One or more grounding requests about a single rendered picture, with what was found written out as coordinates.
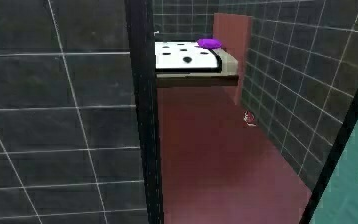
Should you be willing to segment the white bathtub with beige rim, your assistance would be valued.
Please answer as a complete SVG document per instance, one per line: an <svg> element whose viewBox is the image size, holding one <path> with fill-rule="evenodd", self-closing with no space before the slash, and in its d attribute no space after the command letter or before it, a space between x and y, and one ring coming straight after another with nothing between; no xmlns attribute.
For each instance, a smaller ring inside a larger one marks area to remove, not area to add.
<svg viewBox="0 0 358 224"><path fill-rule="evenodd" d="M225 50L206 49L196 42L155 43L157 86L236 86L238 60Z"/></svg>

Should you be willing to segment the small red white object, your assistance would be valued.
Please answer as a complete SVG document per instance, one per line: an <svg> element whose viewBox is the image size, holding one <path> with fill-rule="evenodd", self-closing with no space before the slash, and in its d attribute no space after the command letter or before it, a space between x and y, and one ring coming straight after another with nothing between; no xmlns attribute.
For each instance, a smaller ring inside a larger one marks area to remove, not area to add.
<svg viewBox="0 0 358 224"><path fill-rule="evenodd" d="M255 127L255 126L256 126L255 117L254 117L254 115L253 115L251 112L249 112L249 111L245 111L245 112L244 112L243 120L246 122L246 124L247 124L249 127Z"/></svg>

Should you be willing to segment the teal glass shower door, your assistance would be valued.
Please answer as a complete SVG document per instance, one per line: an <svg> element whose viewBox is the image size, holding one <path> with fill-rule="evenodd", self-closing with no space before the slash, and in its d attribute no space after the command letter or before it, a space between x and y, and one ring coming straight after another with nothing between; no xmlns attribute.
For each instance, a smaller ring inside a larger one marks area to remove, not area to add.
<svg viewBox="0 0 358 224"><path fill-rule="evenodd" d="M358 224L358 89L299 224Z"/></svg>

